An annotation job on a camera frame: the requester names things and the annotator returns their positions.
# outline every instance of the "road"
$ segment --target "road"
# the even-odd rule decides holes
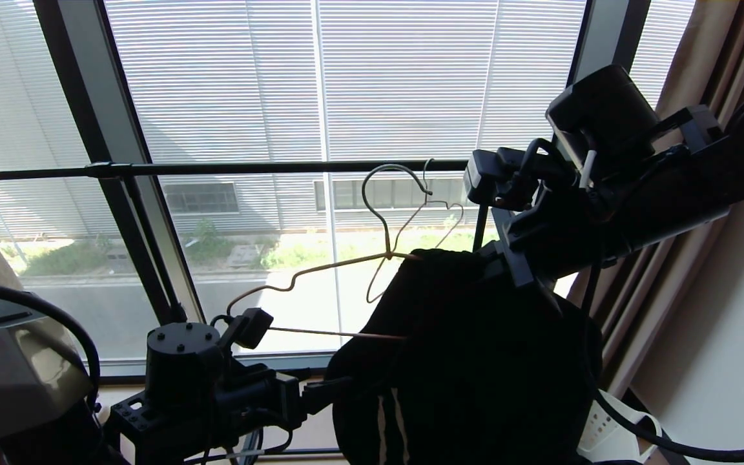
[[[356,265],[337,271],[340,286],[340,314],[337,310],[335,272],[321,271],[298,278],[291,292],[260,291],[236,304],[234,313],[260,306],[274,316],[274,326],[356,332],[368,320],[374,304],[367,304],[366,287],[377,264]],[[376,280],[373,295],[385,288],[395,273],[396,263],[387,263]],[[225,311],[229,301],[258,285],[289,285],[290,273],[272,272],[265,280],[225,279],[203,276],[195,279],[200,303],[209,320]],[[88,285],[30,285],[26,288],[68,311],[85,327],[99,349],[101,358],[145,357],[145,337],[158,326],[142,285],[104,280]],[[256,351],[334,350],[338,336],[299,335],[269,331]]]

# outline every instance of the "wire hanger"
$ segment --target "wire hanger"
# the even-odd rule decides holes
[[[428,183],[426,183],[426,167],[429,167],[429,164],[431,161],[433,161],[434,158],[428,159],[424,163],[424,169],[421,174],[421,179],[423,180],[424,187],[428,187]],[[458,224],[461,223],[461,221],[464,219],[464,206],[460,203],[447,203],[446,200],[429,200],[429,196],[432,195],[432,191],[423,191],[424,193],[424,201],[421,204],[421,206],[418,207],[417,210],[409,217],[409,220],[407,220],[404,223],[404,226],[401,227],[401,229],[398,230],[398,234],[395,235],[395,243],[392,246],[392,250],[398,249],[398,239],[401,238],[401,233],[404,232],[404,229],[407,229],[407,226],[414,220],[414,218],[424,209],[425,206],[431,203],[443,203],[443,206],[446,207],[447,211],[452,209],[452,207],[459,207],[461,209],[460,215],[458,215],[458,220],[455,221],[455,224],[452,225],[452,227],[447,230],[446,234],[444,234],[443,238],[438,241],[438,244],[434,246],[434,248],[440,247],[441,244],[443,244],[444,241],[446,241],[446,238],[449,238],[450,234],[455,230],[456,227],[458,227]],[[378,300],[382,295],[384,295],[384,292],[381,291],[380,294],[375,295],[374,298],[370,298],[369,294],[372,292],[372,285],[375,283],[375,279],[378,277],[378,273],[380,273],[380,269],[384,266],[384,262],[386,262],[386,259],[381,259],[381,261],[378,263],[378,267],[375,268],[375,273],[372,274],[372,280],[369,281],[369,285],[366,287],[366,303],[371,304],[375,302],[375,300]]]
[[[390,243],[389,243],[389,225],[386,223],[386,220],[384,220],[384,217],[381,216],[381,214],[379,214],[374,208],[372,208],[372,205],[369,204],[369,200],[367,200],[366,198],[366,183],[369,182],[369,179],[372,176],[374,176],[375,173],[378,173],[384,170],[404,171],[404,173],[409,174],[411,177],[413,177],[415,182],[418,183],[418,187],[421,189],[421,192],[427,195],[432,195],[432,193],[426,190],[425,186],[421,183],[421,181],[419,180],[419,177],[416,176],[414,171],[410,170],[410,168],[404,167],[403,165],[396,165],[393,163],[389,163],[386,165],[381,165],[380,167],[376,167],[374,168],[374,170],[369,171],[369,174],[366,174],[366,177],[364,178],[364,182],[360,186],[360,196],[361,198],[363,198],[364,205],[366,205],[366,208],[369,209],[369,211],[372,212],[372,214],[374,214],[376,217],[378,217],[378,220],[380,220],[381,223],[384,224],[384,244],[386,247],[386,251],[384,251],[383,253],[376,253],[375,255],[361,256],[359,258],[352,258],[352,259],[344,260],[341,262],[329,263],[327,265],[319,265],[319,267],[312,267],[312,268],[307,268],[306,270],[298,271],[297,273],[292,274],[292,280],[291,282],[289,282],[289,286],[287,287],[276,287],[273,285],[259,285],[254,289],[249,289],[243,294],[238,295],[237,297],[234,298],[234,300],[231,300],[228,306],[225,307],[225,314],[231,316],[231,309],[234,308],[234,305],[237,302],[239,302],[240,300],[243,300],[243,298],[248,297],[249,295],[252,295],[256,292],[264,291],[265,289],[272,289],[272,291],[278,291],[278,292],[292,291],[292,289],[294,289],[295,285],[297,284],[298,277],[301,277],[304,274],[314,273],[315,271],[330,270],[331,268],[345,267],[345,265],[354,265],[355,263],[368,262],[370,260],[377,260],[379,258],[390,260],[394,256],[398,256],[398,257],[410,259],[410,260],[421,259],[421,257],[419,256],[414,256],[408,253],[396,253],[396,251],[392,250],[392,247],[390,247]],[[336,335],[353,335],[353,334],[354,333],[337,333]]]

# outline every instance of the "white plastic basket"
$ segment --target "white plastic basket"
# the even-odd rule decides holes
[[[601,389],[599,391],[604,399],[631,423],[638,423],[648,417],[653,422],[656,432],[661,432],[659,421],[653,415],[634,410],[607,392]],[[593,401],[587,423],[584,424],[584,433],[579,441],[579,455],[590,462],[635,460],[644,463],[655,450],[656,446],[652,444],[644,453],[640,453],[637,437],[622,428],[613,418],[610,418],[599,403]]]

